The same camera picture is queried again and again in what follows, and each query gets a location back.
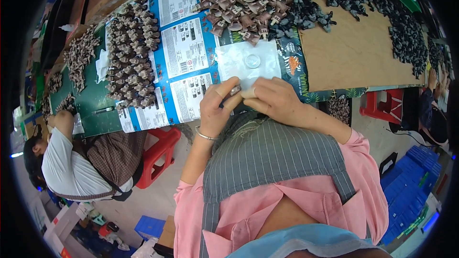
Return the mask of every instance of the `cable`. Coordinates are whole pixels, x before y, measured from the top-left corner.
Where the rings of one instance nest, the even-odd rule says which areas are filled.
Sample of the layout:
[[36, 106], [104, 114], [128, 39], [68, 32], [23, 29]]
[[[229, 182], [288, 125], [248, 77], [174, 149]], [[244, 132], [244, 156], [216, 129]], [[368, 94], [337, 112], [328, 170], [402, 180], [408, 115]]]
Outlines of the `cable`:
[[[409, 136], [412, 137], [414, 140], [416, 140], [414, 136], [412, 136], [412, 135], [410, 135], [410, 134], [407, 134], [407, 133], [403, 133], [403, 134], [392, 133], [392, 134], [394, 134], [394, 135], [409, 135]], [[418, 140], [416, 140], [416, 142], [417, 142], [418, 144], [422, 145], [422, 146], [426, 146], [426, 145], [420, 143]]]

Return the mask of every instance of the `face mask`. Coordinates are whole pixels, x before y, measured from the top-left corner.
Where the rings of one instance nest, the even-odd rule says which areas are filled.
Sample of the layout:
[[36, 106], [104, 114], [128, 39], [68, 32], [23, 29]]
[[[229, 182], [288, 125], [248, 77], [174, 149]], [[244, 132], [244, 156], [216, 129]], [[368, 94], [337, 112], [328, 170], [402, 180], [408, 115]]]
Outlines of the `face mask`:
[[381, 249], [371, 239], [326, 224], [303, 224], [276, 230], [250, 241], [227, 258], [284, 258], [297, 250], [319, 257], [337, 257], [359, 249]]

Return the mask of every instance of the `pink shirt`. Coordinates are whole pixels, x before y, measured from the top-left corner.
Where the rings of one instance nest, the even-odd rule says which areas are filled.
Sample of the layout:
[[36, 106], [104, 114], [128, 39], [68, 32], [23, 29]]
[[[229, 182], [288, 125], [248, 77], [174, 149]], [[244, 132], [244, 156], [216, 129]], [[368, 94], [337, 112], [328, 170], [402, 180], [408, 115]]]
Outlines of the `pink shirt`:
[[[318, 222], [347, 229], [360, 238], [365, 238], [368, 222], [376, 245], [389, 225], [389, 210], [380, 185], [378, 166], [370, 156], [370, 145], [362, 134], [353, 130], [347, 143], [339, 146], [357, 192], [344, 205], [328, 175], [295, 178], [238, 192], [221, 202], [220, 221], [215, 233], [204, 231], [209, 257], [226, 257], [254, 240], [284, 194]], [[177, 203], [175, 258], [199, 257], [204, 208], [202, 176], [195, 185], [180, 181], [178, 193], [174, 195]]]

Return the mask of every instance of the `blue plastic crate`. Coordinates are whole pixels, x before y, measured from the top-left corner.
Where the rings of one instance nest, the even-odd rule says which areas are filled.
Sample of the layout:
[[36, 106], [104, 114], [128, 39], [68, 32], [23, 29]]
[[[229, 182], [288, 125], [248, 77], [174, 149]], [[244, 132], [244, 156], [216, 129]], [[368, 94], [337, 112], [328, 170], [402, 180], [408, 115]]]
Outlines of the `blue plastic crate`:
[[159, 238], [163, 232], [165, 220], [151, 218], [143, 215], [134, 230], [145, 240], [148, 241], [152, 237]]
[[442, 166], [438, 163], [438, 155], [426, 146], [413, 146], [406, 153], [414, 162], [416, 162], [425, 171], [440, 175]]
[[393, 181], [403, 172], [401, 168], [395, 165], [387, 174], [381, 178], [381, 187], [382, 190], [385, 190], [387, 186], [389, 186]]
[[394, 174], [388, 173], [389, 177], [385, 176], [381, 180], [389, 205], [389, 227], [381, 239], [386, 245], [404, 232], [421, 214], [429, 193], [425, 188], [432, 187], [431, 181], [435, 178], [428, 174], [423, 188], [420, 188], [419, 183], [427, 172], [408, 156], [402, 157], [391, 172], [394, 170]]

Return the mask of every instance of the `white tissue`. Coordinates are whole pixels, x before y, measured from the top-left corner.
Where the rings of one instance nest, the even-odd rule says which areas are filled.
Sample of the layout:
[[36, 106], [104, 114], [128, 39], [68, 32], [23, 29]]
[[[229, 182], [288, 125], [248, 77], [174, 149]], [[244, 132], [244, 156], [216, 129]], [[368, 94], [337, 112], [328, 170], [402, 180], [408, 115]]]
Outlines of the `white tissue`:
[[95, 61], [95, 69], [97, 71], [97, 84], [105, 81], [108, 71], [108, 51], [100, 50], [99, 60]]

